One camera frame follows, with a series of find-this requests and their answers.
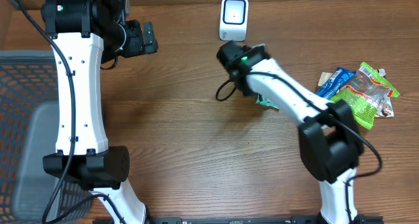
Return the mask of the blue oreo cookie packet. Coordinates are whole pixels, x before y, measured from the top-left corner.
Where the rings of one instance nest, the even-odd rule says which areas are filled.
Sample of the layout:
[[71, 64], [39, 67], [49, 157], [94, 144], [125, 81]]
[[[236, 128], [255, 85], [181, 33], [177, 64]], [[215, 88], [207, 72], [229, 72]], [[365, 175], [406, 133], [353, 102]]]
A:
[[356, 75], [355, 71], [338, 67], [334, 73], [323, 72], [318, 81], [316, 95], [330, 100], [352, 77]]

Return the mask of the beige cookie snack bag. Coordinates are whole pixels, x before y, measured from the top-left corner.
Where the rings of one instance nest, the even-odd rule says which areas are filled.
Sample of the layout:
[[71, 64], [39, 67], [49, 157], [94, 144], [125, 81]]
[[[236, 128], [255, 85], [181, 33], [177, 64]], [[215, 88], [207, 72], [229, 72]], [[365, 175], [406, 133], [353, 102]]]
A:
[[[347, 71], [338, 67], [334, 73], [323, 72], [319, 78], [318, 85], [316, 87], [316, 94], [322, 95], [325, 98], [330, 99], [332, 96], [332, 91], [335, 89], [334, 86], [331, 86], [332, 83], [329, 83], [329, 80], [335, 81], [335, 77], [339, 76], [342, 71]], [[390, 98], [385, 99], [382, 109], [376, 114], [376, 117], [393, 117], [393, 109]]]

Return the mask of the green snack packet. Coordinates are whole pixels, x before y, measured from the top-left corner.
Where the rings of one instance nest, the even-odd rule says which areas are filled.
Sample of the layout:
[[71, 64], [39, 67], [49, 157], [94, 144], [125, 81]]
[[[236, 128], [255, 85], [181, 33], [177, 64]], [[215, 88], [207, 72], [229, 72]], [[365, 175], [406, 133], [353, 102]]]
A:
[[344, 100], [351, 107], [354, 119], [370, 130], [384, 100], [399, 96], [400, 93], [387, 78], [377, 69], [362, 62], [356, 75], [340, 88], [331, 101], [336, 103]]

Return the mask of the grey plastic shopping basket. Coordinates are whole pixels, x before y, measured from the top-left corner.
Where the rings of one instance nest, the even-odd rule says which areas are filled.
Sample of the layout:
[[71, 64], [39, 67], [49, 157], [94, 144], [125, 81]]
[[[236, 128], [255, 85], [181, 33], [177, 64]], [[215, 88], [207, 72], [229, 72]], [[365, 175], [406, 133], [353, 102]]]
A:
[[43, 170], [55, 152], [58, 86], [54, 55], [1, 51], [1, 222], [40, 223], [58, 178]]

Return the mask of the white barcode scanner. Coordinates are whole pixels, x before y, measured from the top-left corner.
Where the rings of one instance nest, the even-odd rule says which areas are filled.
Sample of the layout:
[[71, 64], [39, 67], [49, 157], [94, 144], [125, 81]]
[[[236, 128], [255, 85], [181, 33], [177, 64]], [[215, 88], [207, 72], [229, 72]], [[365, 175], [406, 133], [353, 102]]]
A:
[[248, 0], [222, 0], [219, 22], [219, 38], [223, 41], [246, 39]]

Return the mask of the teal snack packet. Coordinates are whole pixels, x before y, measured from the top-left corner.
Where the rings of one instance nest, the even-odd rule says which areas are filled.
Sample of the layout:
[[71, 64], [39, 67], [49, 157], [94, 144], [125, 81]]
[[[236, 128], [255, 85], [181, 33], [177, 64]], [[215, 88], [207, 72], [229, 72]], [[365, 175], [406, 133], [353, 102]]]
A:
[[274, 109], [278, 109], [278, 107], [274, 103], [272, 103], [269, 99], [264, 98], [260, 94], [257, 96], [256, 104], [263, 105], [263, 106], [266, 106], [266, 107], [271, 107], [271, 108], [274, 108]]

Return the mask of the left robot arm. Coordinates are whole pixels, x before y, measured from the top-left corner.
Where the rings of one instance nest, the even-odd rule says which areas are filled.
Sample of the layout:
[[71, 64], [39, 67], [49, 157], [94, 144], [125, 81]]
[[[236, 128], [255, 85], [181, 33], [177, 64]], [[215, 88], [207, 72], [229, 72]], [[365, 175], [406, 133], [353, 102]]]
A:
[[56, 61], [59, 129], [46, 173], [98, 198], [117, 223], [146, 223], [147, 209], [130, 182], [129, 152], [110, 146], [101, 107], [100, 72], [118, 58], [153, 54], [150, 22], [129, 20], [128, 0], [46, 0], [41, 9]]

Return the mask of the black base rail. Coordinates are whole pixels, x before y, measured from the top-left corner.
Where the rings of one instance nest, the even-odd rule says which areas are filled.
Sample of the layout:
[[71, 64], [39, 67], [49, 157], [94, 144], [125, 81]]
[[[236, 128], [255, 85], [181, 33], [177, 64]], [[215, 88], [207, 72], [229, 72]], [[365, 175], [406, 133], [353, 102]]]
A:
[[[112, 219], [97, 219], [90, 223], [110, 224], [115, 223]], [[145, 223], [154, 224], [320, 224], [327, 223], [321, 221], [320, 215], [298, 215], [279, 219], [181, 219], [180, 217], [152, 217]], [[359, 215], [354, 223], [357, 224], [384, 224], [383, 217], [371, 217]]]

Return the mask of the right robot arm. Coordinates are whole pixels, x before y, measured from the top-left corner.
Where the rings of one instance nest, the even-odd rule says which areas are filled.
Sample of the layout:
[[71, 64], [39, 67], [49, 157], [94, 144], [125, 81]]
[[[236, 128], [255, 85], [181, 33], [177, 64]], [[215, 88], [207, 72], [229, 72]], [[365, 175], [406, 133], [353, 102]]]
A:
[[319, 181], [320, 223], [359, 223], [352, 177], [363, 153], [350, 106], [309, 91], [288, 75], [265, 45], [222, 45], [217, 59], [244, 96], [270, 100], [295, 123], [301, 160]]

